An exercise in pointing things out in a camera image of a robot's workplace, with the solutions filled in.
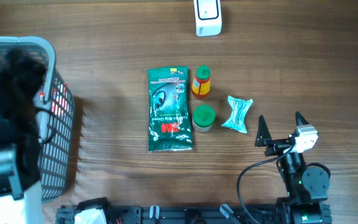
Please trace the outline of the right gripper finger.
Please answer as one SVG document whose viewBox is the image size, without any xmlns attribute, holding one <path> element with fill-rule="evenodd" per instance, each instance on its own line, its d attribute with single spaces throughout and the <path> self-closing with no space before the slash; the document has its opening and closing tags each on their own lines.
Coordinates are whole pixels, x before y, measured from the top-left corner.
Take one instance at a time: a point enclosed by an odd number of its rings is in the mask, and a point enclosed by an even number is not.
<svg viewBox="0 0 358 224">
<path fill-rule="evenodd" d="M 295 122 L 297 126 L 309 125 L 309 122 L 307 122 L 307 120 L 299 111 L 295 113 Z"/>
<path fill-rule="evenodd" d="M 255 146 L 268 146 L 272 143 L 272 137 L 270 135 L 267 123 L 263 115 L 259 116 L 258 130 L 255 139 Z"/>
</svg>

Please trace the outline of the light teal packet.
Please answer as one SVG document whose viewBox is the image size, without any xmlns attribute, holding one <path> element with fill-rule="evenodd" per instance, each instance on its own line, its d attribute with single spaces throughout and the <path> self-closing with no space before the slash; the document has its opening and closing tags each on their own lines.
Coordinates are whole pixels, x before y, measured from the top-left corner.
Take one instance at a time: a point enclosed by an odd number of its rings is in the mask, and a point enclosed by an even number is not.
<svg viewBox="0 0 358 224">
<path fill-rule="evenodd" d="M 227 101 L 232 112 L 230 117 L 221 126 L 247 134 L 245 122 L 246 114 L 254 102 L 253 99 L 242 100 L 233 96 L 228 96 Z"/>
</svg>

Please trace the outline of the green lid jar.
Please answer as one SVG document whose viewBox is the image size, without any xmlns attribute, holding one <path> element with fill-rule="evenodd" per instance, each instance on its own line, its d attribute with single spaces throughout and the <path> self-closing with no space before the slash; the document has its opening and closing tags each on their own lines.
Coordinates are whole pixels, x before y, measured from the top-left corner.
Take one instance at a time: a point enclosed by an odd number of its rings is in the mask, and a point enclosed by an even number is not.
<svg viewBox="0 0 358 224">
<path fill-rule="evenodd" d="M 200 105 L 195 108 L 192 116 L 193 127 L 200 132 L 208 132 L 215 121 L 216 113 L 209 105 Z"/>
</svg>

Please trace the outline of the red bottle green cap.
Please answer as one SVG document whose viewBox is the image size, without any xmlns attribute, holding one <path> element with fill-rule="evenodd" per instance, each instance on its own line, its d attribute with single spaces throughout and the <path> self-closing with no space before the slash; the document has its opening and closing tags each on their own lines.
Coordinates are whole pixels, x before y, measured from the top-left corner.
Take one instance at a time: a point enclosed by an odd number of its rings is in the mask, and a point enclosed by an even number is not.
<svg viewBox="0 0 358 224">
<path fill-rule="evenodd" d="M 198 67 L 191 85 L 191 92 L 195 98 L 205 99 L 211 90 L 211 70 L 207 65 Z"/>
</svg>

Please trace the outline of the green 3M gloves packet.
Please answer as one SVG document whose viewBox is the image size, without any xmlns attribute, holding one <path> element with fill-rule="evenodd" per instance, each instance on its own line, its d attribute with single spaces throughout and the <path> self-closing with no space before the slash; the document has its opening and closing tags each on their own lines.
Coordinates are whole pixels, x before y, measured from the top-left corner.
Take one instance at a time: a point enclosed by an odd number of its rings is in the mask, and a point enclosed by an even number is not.
<svg viewBox="0 0 358 224">
<path fill-rule="evenodd" d="M 193 149 L 188 110 L 188 67 L 148 71 L 149 152 Z"/>
</svg>

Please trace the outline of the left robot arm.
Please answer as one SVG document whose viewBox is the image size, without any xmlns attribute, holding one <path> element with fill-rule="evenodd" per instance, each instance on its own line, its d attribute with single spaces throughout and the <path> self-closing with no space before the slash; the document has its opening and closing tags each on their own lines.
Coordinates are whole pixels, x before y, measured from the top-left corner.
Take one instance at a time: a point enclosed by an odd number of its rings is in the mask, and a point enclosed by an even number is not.
<svg viewBox="0 0 358 224">
<path fill-rule="evenodd" d="M 43 223 L 38 167 L 41 145 L 36 122 L 43 109 L 33 99 L 46 66 L 13 48 L 0 60 L 0 223 Z"/>
</svg>

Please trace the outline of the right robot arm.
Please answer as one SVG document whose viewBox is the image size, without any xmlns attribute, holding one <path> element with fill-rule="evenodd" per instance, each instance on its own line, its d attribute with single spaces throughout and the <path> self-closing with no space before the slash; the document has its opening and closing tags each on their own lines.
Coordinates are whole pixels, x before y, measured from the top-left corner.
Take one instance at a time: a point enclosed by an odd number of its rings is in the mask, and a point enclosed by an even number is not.
<svg viewBox="0 0 358 224">
<path fill-rule="evenodd" d="M 264 116 L 259 116 L 255 146 L 265 147 L 265 156 L 278 157 L 276 165 L 287 190 L 273 212 L 275 223 L 332 223 L 328 199 L 331 171 L 324 165 L 307 164 L 303 153 L 314 148 L 318 131 L 302 114 L 295 113 L 296 128 L 284 139 L 273 139 Z"/>
</svg>

